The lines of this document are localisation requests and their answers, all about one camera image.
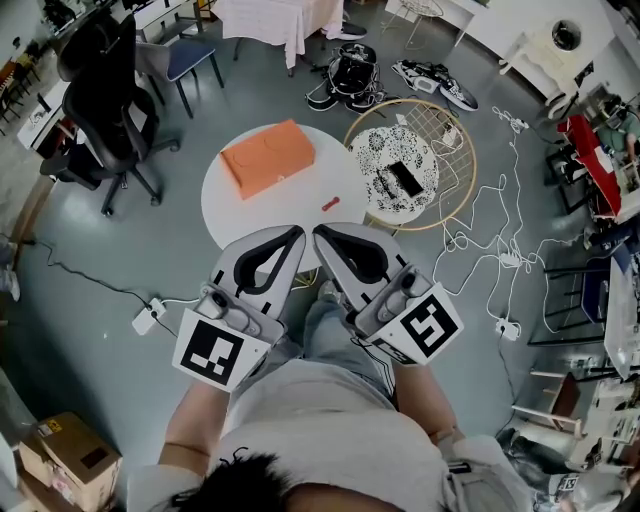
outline gray concrete floor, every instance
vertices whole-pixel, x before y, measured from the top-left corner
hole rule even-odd
[[[389,92],[412,94],[389,67],[399,58],[410,58],[443,62],[476,94],[480,110],[461,112],[460,121],[477,152],[478,186],[497,185],[501,173],[508,176],[506,199],[511,223],[507,234],[513,233],[517,220],[514,155],[508,145],[512,132],[491,108],[496,105],[533,124],[541,102],[513,76],[499,76],[495,58],[467,39],[454,49],[455,34],[445,25],[423,25],[417,36],[428,38],[427,48],[407,52],[408,23],[399,20],[400,28],[380,36],[380,23],[389,17],[383,4],[351,5],[349,10],[355,22],[369,29],[363,42],[376,49],[381,80]],[[108,185],[96,192],[57,185],[36,225],[36,236],[55,244],[55,260],[148,297],[195,297],[220,254],[200,209],[202,181],[216,153],[250,128],[288,118],[343,139],[355,114],[341,107],[317,113],[306,106],[304,93],[319,83],[317,74],[301,64],[295,77],[288,78],[282,49],[255,41],[245,41],[240,60],[233,62],[234,41],[221,39],[219,24],[209,33],[219,43],[217,59],[225,89],[218,87],[208,63],[198,68],[197,82],[186,78],[186,93],[195,111],[191,121],[177,91],[166,87],[168,104],[159,108],[159,138],[178,135],[182,149],[175,154],[161,153],[140,166],[152,182],[162,183],[162,205],[150,207],[148,196],[131,179],[129,189],[116,197],[115,215],[105,219],[100,206]],[[338,42],[329,43],[329,48],[336,45]],[[322,62],[328,52],[320,51],[320,40],[310,39],[307,55]],[[443,103],[439,96],[424,97]],[[576,219],[562,217],[557,192],[545,187],[548,146],[531,130],[520,135],[517,144],[525,223],[518,240],[522,251],[528,253],[542,238],[568,238],[581,226],[580,219],[574,222]],[[470,215],[469,203],[460,217],[468,221]],[[473,237],[486,243],[503,222],[496,197],[487,195],[478,202]],[[398,240],[412,261],[430,273],[442,248],[441,229],[400,234]],[[551,260],[567,261],[581,258],[583,252],[579,244],[571,249],[548,247],[543,254],[551,253]],[[477,256],[473,251],[451,256],[443,262],[439,279],[457,289]],[[520,274],[511,314],[522,324],[523,334],[517,342],[501,342],[516,391],[538,355],[526,342],[542,332],[545,292],[540,266],[529,275]],[[496,275],[494,263],[483,263],[465,292],[454,299],[466,330],[433,363],[461,428],[468,434],[495,434],[510,416],[512,397],[498,354],[499,336],[495,321],[485,312]],[[495,313],[506,311],[511,275],[503,273],[491,304]],[[159,327],[145,337],[137,336],[131,326],[140,310],[135,298],[113,293],[60,268],[48,268],[47,251],[42,247],[25,250],[19,277],[23,298],[8,311],[7,373],[37,417],[75,410],[121,451],[125,457],[120,482],[123,492],[131,468],[156,460],[167,421],[189,385],[189,378],[171,367],[174,339]],[[294,324],[299,325],[313,293],[293,292],[287,317]],[[169,307],[164,320],[173,329],[179,325],[182,309],[179,305]]]
[[[6,134],[0,134],[0,232],[6,234],[11,234],[22,205],[40,175],[42,158],[35,152],[28,151],[16,134],[37,106],[36,94],[44,96],[59,80],[53,52],[46,53],[38,61],[36,73],[41,81],[38,82],[29,73],[29,80],[33,84],[28,86],[30,94],[19,99],[22,105],[11,106],[20,118],[16,118],[11,112],[6,114],[8,122],[0,118],[0,129]]]

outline backpack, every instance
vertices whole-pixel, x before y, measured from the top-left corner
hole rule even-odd
[[[380,68],[373,48],[360,43],[346,43],[336,48],[327,66],[318,68],[324,81],[305,94],[309,108],[317,112],[344,103],[349,110],[362,114],[387,98],[379,82]],[[322,88],[326,97],[312,96]]]

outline red pen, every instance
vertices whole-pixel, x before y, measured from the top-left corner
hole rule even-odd
[[[331,201],[329,201],[327,204],[325,204],[322,207],[322,211],[326,212],[329,208],[331,208],[334,204],[338,204],[340,202],[340,198],[339,197],[334,197]]]

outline brown box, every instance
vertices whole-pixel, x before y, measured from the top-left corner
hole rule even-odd
[[[314,158],[313,145],[292,119],[262,130],[220,153],[222,165],[242,199],[313,165]]]
[[[21,443],[21,457],[23,453],[29,473],[84,512],[97,512],[109,501],[122,462],[120,454],[68,412],[40,422],[32,439]],[[52,468],[50,479],[44,477],[47,465]]]
[[[34,435],[22,440],[18,445],[24,469],[44,486],[51,487],[53,481],[53,461]]]
[[[24,469],[18,471],[18,489],[36,512],[82,512],[65,500],[55,489],[47,488]]]

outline smartphone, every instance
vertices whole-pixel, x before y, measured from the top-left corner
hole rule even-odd
[[[410,197],[417,196],[420,192],[424,192],[424,189],[415,179],[411,171],[402,162],[396,162],[388,167],[389,171],[398,178],[400,185],[409,194]]]

